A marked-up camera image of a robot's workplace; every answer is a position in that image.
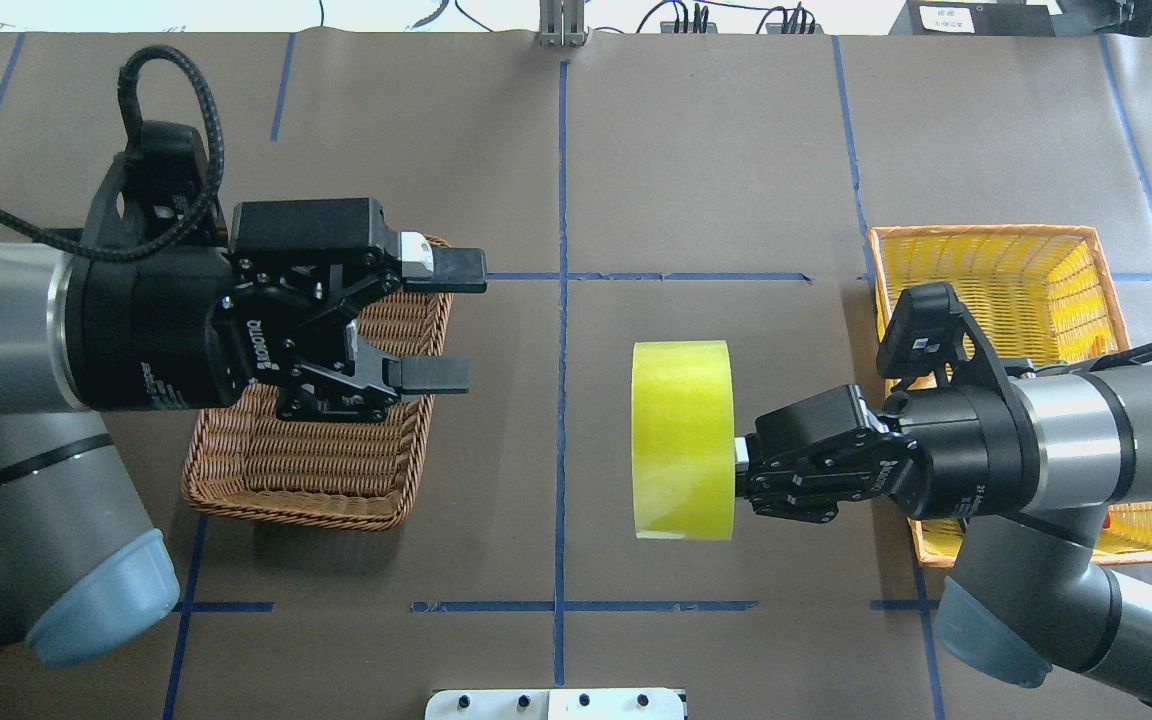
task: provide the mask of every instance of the white sticker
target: white sticker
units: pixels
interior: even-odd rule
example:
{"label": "white sticker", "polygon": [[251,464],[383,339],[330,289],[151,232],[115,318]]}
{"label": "white sticker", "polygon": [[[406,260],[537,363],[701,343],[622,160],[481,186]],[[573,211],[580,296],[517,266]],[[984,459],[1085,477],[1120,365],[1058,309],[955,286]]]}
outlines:
{"label": "white sticker", "polygon": [[934,29],[938,32],[975,32],[970,8],[933,8],[931,5],[919,5],[918,13],[923,16],[924,29]]}

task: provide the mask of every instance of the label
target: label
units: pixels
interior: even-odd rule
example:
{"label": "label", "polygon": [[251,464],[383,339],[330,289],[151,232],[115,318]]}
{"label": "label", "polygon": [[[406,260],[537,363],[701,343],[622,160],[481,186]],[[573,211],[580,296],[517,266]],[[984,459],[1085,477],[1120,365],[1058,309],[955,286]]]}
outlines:
{"label": "label", "polygon": [[172,382],[160,381],[154,376],[154,369],[147,363],[141,363],[141,377],[145,381],[145,395],[150,397],[150,404],[161,407],[164,410],[184,410],[189,407],[184,396],[180,395],[177,388]]}
{"label": "label", "polygon": [[265,328],[260,320],[247,320],[247,336],[252,341],[252,355],[256,356],[257,370],[279,370],[278,363],[270,359],[270,346],[265,342]]}
{"label": "label", "polygon": [[924,29],[933,29],[937,32],[975,32],[970,8],[933,8],[931,5],[919,5],[918,14],[923,16]]}

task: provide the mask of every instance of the yellow tape roll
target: yellow tape roll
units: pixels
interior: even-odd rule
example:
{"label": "yellow tape roll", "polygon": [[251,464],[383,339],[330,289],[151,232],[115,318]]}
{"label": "yellow tape roll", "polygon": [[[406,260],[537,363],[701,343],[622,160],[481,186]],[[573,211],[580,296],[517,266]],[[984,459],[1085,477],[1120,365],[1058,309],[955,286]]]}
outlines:
{"label": "yellow tape roll", "polygon": [[637,537],[730,539],[736,450],[727,343],[637,343],[631,397]]}

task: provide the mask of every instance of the brown wicker basket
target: brown wicker basket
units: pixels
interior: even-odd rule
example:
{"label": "brown wicker basket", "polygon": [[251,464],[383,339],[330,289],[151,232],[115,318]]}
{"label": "brown wicker basket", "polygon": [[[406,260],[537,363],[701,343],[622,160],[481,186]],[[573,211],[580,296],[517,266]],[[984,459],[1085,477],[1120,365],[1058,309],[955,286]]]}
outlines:
{"label": "brown wicker basket", "polygon": [[[440,238],[430,243],[447,247]],[[366,306],[358,332],[379,350],[440,355],[452,296],[397,291]],[[380,424],[276,419],[278,389],[251,386],[234,407],[198,415],[180,492],[198,511],[316,528],[388,530],[416,501],[434,399]]]}

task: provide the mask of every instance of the black device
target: black device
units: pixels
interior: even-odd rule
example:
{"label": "black device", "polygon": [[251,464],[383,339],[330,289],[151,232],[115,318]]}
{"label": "black device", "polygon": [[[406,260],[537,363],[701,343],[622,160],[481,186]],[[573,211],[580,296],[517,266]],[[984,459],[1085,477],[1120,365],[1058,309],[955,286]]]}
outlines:
{"label": "black device", "polygon": [[1056,0],[1056,35],[1152,37],[1152,0]]}
{"label": "black device", "polygon": [[[1152,343],[1073,365],[1001,359],[947,283],[901,293],[877,356],[881,409],[842,386],[755,420],[737,497],[827,523],[892,497],[914,520],[1152,500]],[[935,387],[915,388],[932,377]]]}
{"label": "black device", "polygon": [[[141,118],[134,83],[152,58],[196,83],[206,149],[191,127]],[[191,61],[143,50],[119,100],[128,145],[82,228],[0,210],[48,245],[0,243],[0,414],[223,407],[265,382],[279,418],[376,423],[404,397],[468,392],[465,359],[399,359],[355,320],[399,290],[485,291],[482,250],[394,232],[367,197],[242,202],[228,228],[215,105]]]}
{"label": "black device", "polygon": [[1053,37],[1046,5],[938,3],[905,0],[888,35]]}

